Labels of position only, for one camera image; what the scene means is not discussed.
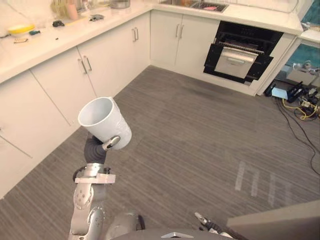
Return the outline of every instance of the cabinet door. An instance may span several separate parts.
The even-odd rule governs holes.
[[[114,60],[117,69],[117,88],[115,90],[118,93],[137,76],[133,22],[128,21],[112,29],[111,34],[116,51]]]
[[[134,77],[136,77],[150,65],[150,13],[135,18],[133,27],[138,38],[134,42]]]
[[[31,68],[31,72],[68,123],[78,127],[79,111],[96,97],[78,49],[50,58]]]
[[[34,161],[41,161],[72,132],[29,70],[0,84],[0,109],[0,136]]]
[[[89,78],[98,97],[117,94],[117,67],[111,31],[107,31],[77,46],[88,68]]]
[[[183,15],[183,28],[176,55],[176,67],[179,72],[203,73],[219,23],[216,19]]]
[[[151,11],[151,62],[167,66],[175,65],[181,24],[182,14]]]
[[[32,169],[33,159],[0,137],[0,199]]]

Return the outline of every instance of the cabinet handle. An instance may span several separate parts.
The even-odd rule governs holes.
[[[133,38],[133,42],[135,42],[137,39],[136,39],[136,31],[132,28],[131,29],[132,31],[132,38]]]
[[[78,62],[81,62],[81,64],[82,64],[82,67],[83,67],[83,69],[84,69],[84,73],[83,73],[83,74],[88,74],[84,62],[83,62],[80,58],[78,58]]]
[[[134,36],[136,36],[136,40],[139,40],[139,30],[137,27],[134,28],[136,30],[136,34],[134,34]]]
[[[242,61],[242,60],[240,60],[240,59],[236,59],[236,58],[232,58],[232,57],[227,57],[227,60],[229,61],[229,62],[231,62],[231,64],[232,63],[234,63],[234,64],[245,64],[245,61]]]
[[[89,58],[88,58],[87,56],[83,56],[83,57],[86,59],[86,61],[87,61],[88,65],[89,65],[89,71],[91,72],[91,71],[92,71],[92,67],[91,67],[91,64],[90,64]]]
[[[182,25],[182,27],[181,27],[181,31],[180,31],[180,39],[182,39],[182,30],[184,29],[184,26],[185,26],[185,25]]]
[[[179,25],[180,25],[180,24],[177,24],[177,25],[176,25],[176,29],[175,29],[175,37],[176,37],[176,38],[178,37],[178,28],[179,28]]]

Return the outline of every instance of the gray carpet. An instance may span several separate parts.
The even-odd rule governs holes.
[[[293,138],[271,98],[150,66],[115,100],[132,140],[107,156],[117,175],[108,186],[107,225],[134,209],[147,228],[197,229],[195,211],[225,228],[230,217],[320,197],[312,153]],[[300,123],[319,146],[319,120]],[[67,238],[72,175],[84,165],[86,137],[77,130],[0,201],[1,240]],[[313,165],[320,171],[318,154]]]

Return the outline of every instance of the white countertop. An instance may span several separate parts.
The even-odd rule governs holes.
[[[301,38],[303,40],[310,41],[310,42],[315,43],[317,45],[320,45],[320,31],[315,31],[315,30],[309,29],[309,30],[301,33],[299,38]]]
[[[0,83],[7,79],[79,45],[101,33],[119,26],[152,9],[213,18],[251,25],[275,31],[300,35],[302,28],[294,13],[282,13],[249,6],[230,4],[222,13],[166,4],[131,0],[130,8],[110,9],[99,12],[104,20],[90,22],[87,18],[65,27],[48,27],[41,34],[28,36],[29,41],[14,44],[14,37],[0,40]]]

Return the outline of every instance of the yellow cable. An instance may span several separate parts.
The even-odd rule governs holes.
[[[301,120],[305,120],[305,119],[307,119],[307,118],[311,117],[313,114],[315,114],[315,113],[316,113],[316,111],[317,111],[317,108],[315,107],[315,108],[314,108],[313,113],[311,113],[309,116],[307,116],[307,115],[306,115],[306,116],[304,116],[304,117],[302,117],[302,116],[301,116],[301,117],[300,117],[300,119],[301,119]]]
[[[282,103],[283,103],[283,106],[286,107],[287,109],[298,109],[300,112],[302,112],[302,113],[303,113],[303,116],[301,116],[300,119],[303,120],[303,121],[306,120],[307,118],[310,118],[311,116],[313,116],[313,115],[316,113],[316,111],[317,111],[316,106],[313,105],[313,104],[310,104],[312,107],[314,107],[314,111],[313,111],[313,113],[311,113],[310,115],[307,115],[300,107],[297,107],[297,106],[287,106],[287,105],[285,104],[285,99],[283,99],[283,98],[282,98]]]
[[[300,117],[301,120],[302,120],[302,118],[305,118],[305,117],[307,116],[307,114],[306,114],[304,111],[302,111],[300,107],[297,107],[297,106],[295,106],[295,107],[293,107],[293,106],[287,106],[287,105],[285,104],[285,99],[284,99],[284,98],[282,98],[282,104],[283,104],[283,106],[284,106],[285,108],[287,108],[287,109],[298,109],[300,112],[302,112],[304,116]]]

